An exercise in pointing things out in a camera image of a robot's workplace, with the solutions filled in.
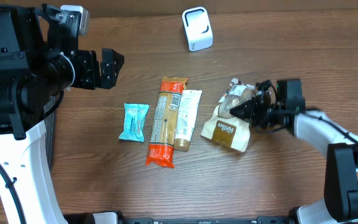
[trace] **wooden table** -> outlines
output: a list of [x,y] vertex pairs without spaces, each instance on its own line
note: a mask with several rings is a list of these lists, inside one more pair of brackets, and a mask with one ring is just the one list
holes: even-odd
[[[67,91],[58,109],[52,170],[63,213],[122,210],[128,217],[286,215],[323,197],[325,160],[289,133],[254,134],[245,153],[200,132],[231,78],[301,78],[317,106],[358,134],[358,9],[210,15],[214,44],[189,53],[181,16],[92,19],[80,48],[125,55],[112,90]],[[163,76],[203,90],[189,152],[176,168],[145,158]],[[146,141],[120,142],[124,103],[145,103]],[[0,223],[6,216],[0,201]]]

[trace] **brown label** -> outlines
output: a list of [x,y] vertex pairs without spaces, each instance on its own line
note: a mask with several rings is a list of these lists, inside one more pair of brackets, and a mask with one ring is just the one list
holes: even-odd
[[214,134],[212,135],[212,141],[227,147],[231,147],[231,143],[233,141],[235,133],[235,126],[227,124],[223,121],[217,121]]

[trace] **teal snack package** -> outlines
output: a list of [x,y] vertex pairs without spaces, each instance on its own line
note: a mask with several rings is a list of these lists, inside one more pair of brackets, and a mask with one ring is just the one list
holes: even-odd
[[124,110],[124,131],[119,139],[144,142],[143,127],[149,106],[124,103]]

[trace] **white container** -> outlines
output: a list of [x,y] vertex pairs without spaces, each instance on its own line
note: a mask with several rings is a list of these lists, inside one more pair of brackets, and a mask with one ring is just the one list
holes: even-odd
[[196,51],[212,46],[213,35],[208,13],[203,7],[187,9],[181,15],[189,50]]

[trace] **wooden tabletop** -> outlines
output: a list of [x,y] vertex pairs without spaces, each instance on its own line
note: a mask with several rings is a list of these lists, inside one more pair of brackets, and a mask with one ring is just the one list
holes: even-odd
[[[358,9],[210,15],[211,48],[189,52],[181,16],[92,19],[80,49],[125,56],[112,90],[66,91],[52,169],[63,213],[122,210],[128,217],[286,215],[323,197],[325,159],[282,131],[253,134],[245,153],[200,132],[232,78],[301,78],[307,106],[358,134]],[[189,152],[174,169],[145,166],[161,79],[203,90]],[[121,142],[124,103],[145,103],[145,142]],[[0,223],[6,216],[0,200]]]

